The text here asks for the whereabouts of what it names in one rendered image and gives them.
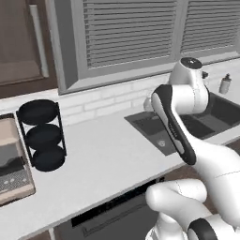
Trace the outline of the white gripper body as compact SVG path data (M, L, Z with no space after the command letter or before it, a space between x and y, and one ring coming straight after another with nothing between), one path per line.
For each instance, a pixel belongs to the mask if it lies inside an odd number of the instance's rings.
M147 97L143 103L143 108L146 112L152 112L153 111L153 107L152 107L152 103L151 103L151 98Z

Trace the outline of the grey window frame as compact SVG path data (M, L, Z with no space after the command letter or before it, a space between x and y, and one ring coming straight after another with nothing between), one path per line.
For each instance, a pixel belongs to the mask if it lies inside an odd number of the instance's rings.
M169 72L182 57L195 57L203 64L240 58L240 28L234 46L182 53L188 0L177 0L170 55L90 68L86 59L83 0L46 0L46 4L58 74L58 89L62 94Z

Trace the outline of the brown wall cupboard door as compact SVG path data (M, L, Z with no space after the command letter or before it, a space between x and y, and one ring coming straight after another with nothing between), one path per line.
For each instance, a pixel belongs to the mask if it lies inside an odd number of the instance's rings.
M49 77L44 78L29 6L37 5ZM0 0L0 98L57 87L46 0Z

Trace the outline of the dark grey sink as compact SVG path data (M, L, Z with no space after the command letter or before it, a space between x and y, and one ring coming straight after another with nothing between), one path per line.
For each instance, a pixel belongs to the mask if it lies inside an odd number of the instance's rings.
M211 93L203 113L181 115L188 132L205 140L240 125L240 105ZM176 152L159 117L154 112L139 112L125 119L165 156Z

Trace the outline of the wide grey window blind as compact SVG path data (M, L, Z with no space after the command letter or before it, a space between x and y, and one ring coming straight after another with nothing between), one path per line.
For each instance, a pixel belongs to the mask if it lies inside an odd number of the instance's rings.
M82 0L89 68L171 54L177 0Z

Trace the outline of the grey dishwasher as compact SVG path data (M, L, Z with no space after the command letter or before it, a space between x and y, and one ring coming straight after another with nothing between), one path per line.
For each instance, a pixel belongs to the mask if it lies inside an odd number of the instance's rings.
M60 239L144 240L158 216L148 207L145 191L164 180L152 180L60 224L56 228Z

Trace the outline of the narrow grey window blind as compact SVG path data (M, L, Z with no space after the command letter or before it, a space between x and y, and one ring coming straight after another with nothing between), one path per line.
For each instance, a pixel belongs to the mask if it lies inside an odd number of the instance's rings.
M235 45L240 28L240 0L188 0L182 53Z

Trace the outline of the grey soap dispenser bottle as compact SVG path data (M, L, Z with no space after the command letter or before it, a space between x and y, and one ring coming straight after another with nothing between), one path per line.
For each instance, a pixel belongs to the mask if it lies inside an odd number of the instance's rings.
M220 94L226 94L229 90L230 84L231 84L232 79L230 78L230 74L227 74L220 83L219 87L219 93Z

